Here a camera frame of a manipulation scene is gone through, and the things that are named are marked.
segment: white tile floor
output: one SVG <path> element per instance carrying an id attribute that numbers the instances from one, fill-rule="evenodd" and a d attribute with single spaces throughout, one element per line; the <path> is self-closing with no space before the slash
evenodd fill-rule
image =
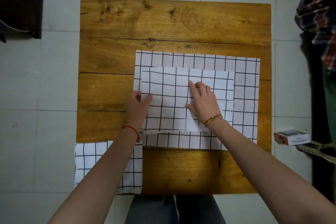
<path id="1" fill-rule="evenodd" d="M 294 23 L 300 0 L 202 0 L 272 5 L 273 129 L 310 131 L 307 63 Z M 0 222 L 46 223 L 72 190 L 80 0 L 44 0 L 42 40 L 0 43 Z M 293 147 L 273 154 L 311 181 Z M 258 195 L 217 195 L 227 223 L 275 223 Z M 117 196 L 106 223 L 123 223 L 132 196 Z"/>

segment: gold bracelet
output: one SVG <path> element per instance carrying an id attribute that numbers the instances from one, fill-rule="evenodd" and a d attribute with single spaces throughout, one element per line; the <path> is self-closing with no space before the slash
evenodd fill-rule
<path id="1" fill-rule="evenodd" d="M 212 116 L 211 118 L 207 119 L 205 122 L 204 122 L 204 126 L 208 129 L 210 129 L 210 126 L 211 126 L 211 123 L 216 119 L 216 118 L 221 118 L 223 119 L 223 115 L 220 113 L 220 114 L 217 114 L 215 116 Z"/>

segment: hand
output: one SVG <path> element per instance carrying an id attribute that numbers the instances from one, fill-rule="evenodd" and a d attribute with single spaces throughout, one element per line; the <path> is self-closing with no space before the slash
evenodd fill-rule
<path id="1" fill-rule="evenodd" d="M 212 116 L 221 113 L 216 95 L 209 86 L 202 82 L 196 82 L 194 85 L 192 81 L 189 81 L 189 86 L 191 95 L 194 97 L 194 103 L 186 104 L 185 107 L 193 112 L 200 122 L 204 124 Z"/>
<path id="2" fill-rule="evenodd" d="M 138 132 L 148 114 L 149 104 L 151 103 L 153 96 L 148 95 L 140 102 L 141 91 L 133 91 L 132 96 L 127 100 L 126 109 L 126 125 L 132 126 Z"/>

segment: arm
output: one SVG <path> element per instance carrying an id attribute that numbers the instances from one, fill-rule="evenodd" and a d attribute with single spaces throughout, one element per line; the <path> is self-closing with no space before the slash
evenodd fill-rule
<path id="1" fill-rule="evenodd" d="M 204 123 L 220 113 L 216 96 L 209 86 L 192 82 L 194 103 L 186 105 Z M 279 223 L 335 223 L 336 207 L 282 162 L 217 118 L 210 126 L 258 191 Z"/>
<path id="2" fill-rule="evenodd" d="M 140 96 L 140 92 L 133 92 L 125 106 L 127 125 L 138 131 L 152 100 L 149 95 L 140 103 Z M 104 223 L 136 140 L 137 134 L 124 128 L 48 223 Z"/>

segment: red string bracelet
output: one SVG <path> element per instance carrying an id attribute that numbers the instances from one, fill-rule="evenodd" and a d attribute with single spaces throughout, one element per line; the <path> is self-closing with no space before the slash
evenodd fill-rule
<path id="1" fill-rule="evenodd" d="M 123 126 L 123 127 L 121 127 L 121 128 L 122 128 L 122 129 L 124 129 L 124 128 L 130 128 L 130 129 L 133 129 L 134 132 L 136 132 L 136 135 L 138 136 L 136 142 L 137 142 L 137 143 L 140 143 L 140 135 L 139 135 L 138 131 L 137 131 L 135 128 L 133 128 L 132 126 Z"/>

